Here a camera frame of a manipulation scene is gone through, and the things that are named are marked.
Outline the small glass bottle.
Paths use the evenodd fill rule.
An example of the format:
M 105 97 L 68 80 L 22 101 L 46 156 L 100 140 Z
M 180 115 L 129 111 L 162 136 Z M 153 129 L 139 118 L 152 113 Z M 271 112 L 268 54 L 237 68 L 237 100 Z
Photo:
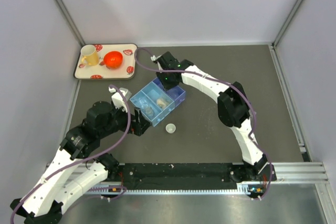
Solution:
M 153 110 L 151 106 L 146 106 L 144 108 L 144 113 L 150 118 L 155 116 L 155 111 Z

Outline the blue plastic organizer box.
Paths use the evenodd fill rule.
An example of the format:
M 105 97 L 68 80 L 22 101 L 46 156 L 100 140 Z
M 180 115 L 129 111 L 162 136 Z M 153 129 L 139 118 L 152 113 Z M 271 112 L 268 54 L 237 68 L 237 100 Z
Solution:
M 131 97 L 132 104 L 139 108 L 143 116 L 156 127 L 186 98 L 186 91 L 180 86 L 169 90 L 163 88 L 163 84 L 155 78 Z

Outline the glass beaker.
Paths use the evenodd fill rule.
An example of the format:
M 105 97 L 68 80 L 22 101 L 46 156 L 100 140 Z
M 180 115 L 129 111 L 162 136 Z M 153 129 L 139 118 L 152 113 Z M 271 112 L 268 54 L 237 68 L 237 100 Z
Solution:
M 138 98 L 136 100 L 136 106 L 141 109 L 145 109 L 148 106 L 148 103 L 144 97 Z

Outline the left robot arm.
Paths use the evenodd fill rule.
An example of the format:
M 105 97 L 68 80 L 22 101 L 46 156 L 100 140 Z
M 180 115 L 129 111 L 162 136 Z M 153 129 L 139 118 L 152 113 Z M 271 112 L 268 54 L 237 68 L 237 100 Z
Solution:
M 82 123 L 68 131 L 52 163 L 32 190 L 10 205 L 12 216 L 24 217 L 25 223 L 58 223 L 82 195 L 97 183 L 114 180 L 119 163 L 109 153 L 97 154 L 94 163 L 76 179 L 70 175 L 100 146 L 101 139 L 118 131 L 141 136 L 149 127 L 140 109 L 128 113 L 126 105 L 116 108 L 112 102 L 96 102 Z

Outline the white plastic funnel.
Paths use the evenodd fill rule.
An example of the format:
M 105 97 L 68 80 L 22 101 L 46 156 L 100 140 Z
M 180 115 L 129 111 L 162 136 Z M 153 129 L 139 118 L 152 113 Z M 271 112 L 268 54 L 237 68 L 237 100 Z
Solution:
M 169 123 L 166 125 L 165 129 L 169 134 L 173 134 L 176 131 L 176 126 L 173 123 Z

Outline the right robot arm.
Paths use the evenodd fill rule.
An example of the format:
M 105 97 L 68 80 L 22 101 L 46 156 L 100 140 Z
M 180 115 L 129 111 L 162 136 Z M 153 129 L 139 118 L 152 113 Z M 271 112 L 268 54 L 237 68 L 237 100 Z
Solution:
M 216 102 L 220 121 L 232 130 L 241 149 L 246 176 L 252 180 L 262 176 L 268 161 L 257 147 L 251 123 L 252 110 L 242 85 L 239 82 L 225 84 L 188 60 L 179 62 L 170 52 L 152 56 L 151 60 L 159 67 L 156 75 L 165 90 L 182 83 L 196 88 Z

